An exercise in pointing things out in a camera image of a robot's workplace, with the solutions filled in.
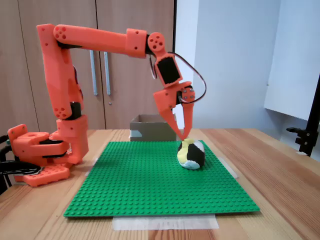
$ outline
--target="orange robotic arm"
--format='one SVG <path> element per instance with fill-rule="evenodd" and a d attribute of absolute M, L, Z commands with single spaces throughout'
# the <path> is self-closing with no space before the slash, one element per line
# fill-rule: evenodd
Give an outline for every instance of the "orange robotic arm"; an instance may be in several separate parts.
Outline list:
<path fill-rule="evenodd" d="M 147 54 L 155 56 L 155 64 L 151 66 L 152 75 L 158 76 L 164 87 L 153 94 L 157 109 L 182 140 L 188 136 L 192 128 L 194 102 L 204 94 L 195 100 L 191 82 L 179 83 L 182 76 L 175 56 L 180 56 L 165 51 L 165 39 L 161 33 L 154 32 L 148 35 L 144 30 L 128 29 L 126 34 L 120 34 L 87 27 L 52 24 L 38 25 L 37 31 L 42 49 L 45 81 L 54 115 L 58 118 L 57 131 L 52 134 L 28 132 L 24 124 L 8 130 L 6 138 L 10 140 L 14 155 L 21 162 L 44 167 L 40 174 L 15 176 L 17 182 L 25 182 L 36 187 L 66 179 L 70 175 L 69 168 L 73 164 L 81 163 L 89 150 L 88 119 L 81 113 L 81 109 L 84 108 L 83 94 L 72 64 L 71 48 L 126 54 L 134 58 L 145 58 Z M 178 129 L 172 113 L 176 104 L 183 106 L 183 134 Z M 15 162 L 10 166 L 13 165 L 16 167 L 19 164 Z M 17 172 L 21 171 L 13 169 L 6 173 Z"/>
<path fill-rule="evenodd" d="M 174 54 L 165 51 L 165 39 L 161 33 L 147 35 L 144 30 L 127 29 L 126 34 L 121 34 L 62 24 L 38 25 L 37 30 L 43 54 L 45 80 L 52 108 L 58 119 L 77 119 L 77 115 L 81 114 L 74 110 L 77 108 L 74 106 L 76 103 L 83 109 L 83 96 L 72 65 L 70 48 L 126 54 L 135 58 L 145 58 L 146 54 L 150 54 L 156 57 L 154 70 L 164 87 L 153 94 L 158 111 L 182 140 L 189 135 L 195 92 L 191 82 L 179 83 L 183 78 Z M 172 113 L 172 108 L 180 103 L 184 114 L 183 134 Z"/>

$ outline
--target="black and white ball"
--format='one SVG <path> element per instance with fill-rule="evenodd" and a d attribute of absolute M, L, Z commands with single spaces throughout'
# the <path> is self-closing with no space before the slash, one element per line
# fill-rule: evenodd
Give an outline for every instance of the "black and white ball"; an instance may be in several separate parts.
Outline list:
<path fill-rule="evenodd" d="M 177 158 L 179 164 L 186 169 L 201 168 L 206 160 L 204 145 L 198 140 L 187 138 L 181 142 Z"/>

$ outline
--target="wooden table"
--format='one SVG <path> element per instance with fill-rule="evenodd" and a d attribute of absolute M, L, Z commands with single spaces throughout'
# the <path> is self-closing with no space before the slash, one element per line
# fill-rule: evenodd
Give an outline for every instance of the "wooden table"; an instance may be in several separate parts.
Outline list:
<path fill-rule="evenodd" d="M 88 131 L 89 152 L 67 180 L 32 188 L 15 185 L 0 196 L 0 239 L 320 239 L 320 164 L 256 129 L 194 129 L 238 174 L 261 209 L 216 216 L 219 229 L 114 231 L 112 218 L 63 217 L 109 141 L 128 141 L 129 130 Z"/>

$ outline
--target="wooden cabinet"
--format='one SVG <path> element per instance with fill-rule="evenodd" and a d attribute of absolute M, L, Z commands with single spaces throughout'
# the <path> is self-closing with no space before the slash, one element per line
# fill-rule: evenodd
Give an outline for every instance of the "wooden cabinet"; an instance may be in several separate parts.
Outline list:
<path fill-rule="evenodd" d="M 36 25 L 67 24 L 97 28 L 94 0 L 19 0 L 21 27 L 34 104 L 42 132 L 57 130 L 46 87 L 45 71 Z M 90 129 L 105 129 L 105 112 L 99 54 L 95 53 L 95 74 L 98 95 L 94 95 L 89 50 L 71 49 L 72 62 L 84 98 L 83 114 L 88 115 Z"/>
<path fill-rule="evenodd" d="M 172 50 L 173 0 L 4 0 L 0 8 L 1 131 L 27 124 L 30 131 L 56 131 L 46 87 L 36 25 L 66 24 L 125 33 L 127 28 L 160 32 Z M 127 129 L 138 114 L 157 113 L 153 93 L 161 90 L 148 59 L 109 53 L 107 95 L 103 52 L 94 52 L 97 95 L 94 95 L 90 52 L 71 49 L 84 97 L 83 114 L 90 129 Z"/>
<path fill-rule="evenodd" d="M 22 123 L 38 132 L 17 1 L 1 1 L 0 23 L 0 136 Z"/>
<path fill-rule="evenodd" d="M 97 0 L 98 28 L 126 33 L 127 28 L 160 32 L 165 49 L 172 50 L 174 28 L 173 0 Z M 100 54 L 102 84 L 106 86 L 104 54 Z M 109 53 L 110 93 L 104 94 L 107 129 L 128 129 L 138 114 L 154 114 L 157 108 L 153 93 L 163 89 L 159 79 L 151 75 L 147 59 Z"/>

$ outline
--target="cabinet handle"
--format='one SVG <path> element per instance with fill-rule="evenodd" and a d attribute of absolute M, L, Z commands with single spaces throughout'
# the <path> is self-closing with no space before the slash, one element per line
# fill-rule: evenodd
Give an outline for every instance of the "cabinet handle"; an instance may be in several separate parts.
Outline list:
<path fill-rule="evenodd" d="M 95 68 L 95 58 L 94 51 L 90 50 L 90 62 L 91 62 L 91 73 L 92 73 L 92 84 L 93 84 L 93 95 L 97 96 L 97 79 L 96 79 L 96 68 Z"/>
<path fill-rule="evenodd" d="M 109 64 L 108 64 L 108 53 L 105 51 L 104 55 L 104 70 L 105 70 L 105 83 L 106 83 L 106 94 L 111 95 L 110 89 L 110 78 L 109 78 Z"/>

